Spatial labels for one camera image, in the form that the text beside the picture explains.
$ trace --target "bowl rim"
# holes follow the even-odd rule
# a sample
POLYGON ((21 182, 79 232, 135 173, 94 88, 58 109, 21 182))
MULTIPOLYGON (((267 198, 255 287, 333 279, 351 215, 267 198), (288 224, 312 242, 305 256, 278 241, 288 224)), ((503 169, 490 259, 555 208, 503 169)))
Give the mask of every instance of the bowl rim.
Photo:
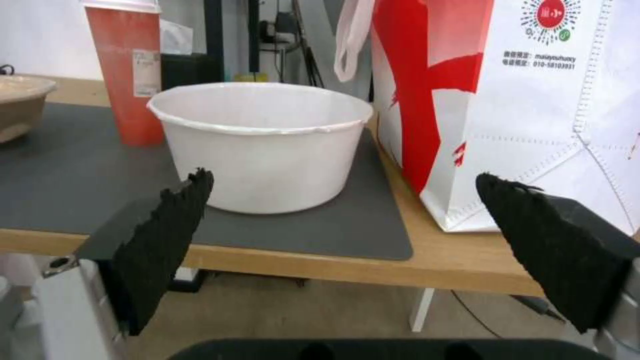
POLYGON ((294 85, 294 84, 283 84, 283 83, 208 83, 208 84, 199 84, 199 85, 187 85, 187 86, 176 86, 175 88, 171 88, 169 90, 165 90, 161 93, 155 94, 147 103, 147 108, 160 119, 162 122, 167 122, 170 124, 186 126, 197 130, 202 131, 211 131, 215 133, 224 133, 224 134, 232 134, 232 135, 295 135, 295 134, 309 134, 309 133, 332 133, 334 131, 342 131, 351 129, 356 126, 364 126, 371 118, 374 116, 374 109, 370 103, 361 100, 357 97, 343 94, 340 92, 335 92, 331 90, 327 90, 324 88, 316 88, 313 86, 306 85, 294 85), (288 88, 288 89, 298 89, 303 91, 310 92, 318 92, 323 94, 331 94, 333 96, 341 96, 352 101, 359 102, 368 107, 367 115, 362 119, 356 119, 349 122, 341 122, 338 124, 331 125, 323 125, 323 126, 308 126, 308 127, 248 127, 248 126, 231 126, 231 125, 221 125, 221 124, 209 124, 205 122, 188 120, 182 117, 178 117, 175 115, 168 114, 162 110, 160 110, 156 106, 156 102, 160 101, 166 97, 173 96, 175 94, 188 93, 201 89, 210 89, 210 88, 288 88))
POLYGON ((15 92, 6 92, 5 94, 0 93, 0 104, 26 101, 35 99, 37 97, 43 97, 58 88, 58 84, 51 79, 22 75, 0 76, 0 83, 17 83, 26 81, 30 81, 33 86, 15 92))

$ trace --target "gray desk mat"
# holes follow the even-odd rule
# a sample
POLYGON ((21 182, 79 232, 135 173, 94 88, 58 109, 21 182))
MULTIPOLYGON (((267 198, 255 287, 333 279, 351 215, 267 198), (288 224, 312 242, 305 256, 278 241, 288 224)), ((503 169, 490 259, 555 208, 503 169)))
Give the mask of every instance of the gray desk mat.
MULTIPOLYGON (((0 144, 0 228, 90 234, 130 200, 178 182, 166 145, 120 143, 111 109, 47 104, 40 127, 0 144)), ((208 208, 193 243, 393 260, 413 254, 368 131, 345 189, 330 202, 284 215, 208 208)))

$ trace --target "floor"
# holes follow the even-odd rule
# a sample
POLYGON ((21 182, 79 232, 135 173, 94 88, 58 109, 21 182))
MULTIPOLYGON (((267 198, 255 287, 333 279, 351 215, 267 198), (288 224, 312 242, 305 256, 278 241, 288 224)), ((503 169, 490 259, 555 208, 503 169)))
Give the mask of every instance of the floor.
MULTIPOLYGON (((416 289, 240 274, 209 277, 200 292, 168 293, 143 333, 127 340, 133 359, 166 359, 220 338, 491 338, 447 290, 435 293, 421 333, 408 317, 416 289)), ((497 334, 560 338, 564 325, 505 295, 459 292, 497 334)))

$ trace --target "plastic cup lid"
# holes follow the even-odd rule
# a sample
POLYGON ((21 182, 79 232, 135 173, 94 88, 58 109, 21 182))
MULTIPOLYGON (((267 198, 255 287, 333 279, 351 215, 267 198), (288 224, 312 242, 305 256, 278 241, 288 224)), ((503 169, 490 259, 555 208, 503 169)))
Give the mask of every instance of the plastic cup lid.
POLYGON ((160 13, 158 0, 80 0, 89 8, 125 10, 128 12, 160 13))

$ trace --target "red logo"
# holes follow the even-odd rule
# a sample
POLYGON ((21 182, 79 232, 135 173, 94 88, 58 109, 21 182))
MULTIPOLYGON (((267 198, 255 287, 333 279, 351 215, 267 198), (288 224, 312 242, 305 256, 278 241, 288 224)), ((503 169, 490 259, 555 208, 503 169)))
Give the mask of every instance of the red logo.
POLYGON ((462 145, 458 146, 453 152, 453 156, 456 157, 453 160, 453 165, 456 167, 461 167, 462 162, 465 161, 465 150, 467 150, 467 142, 463 142, 462 145))
POLYGON ((544 0, 538 7, 538 23, 547 29, 553 29, 564 20, 563 0, 544 0))

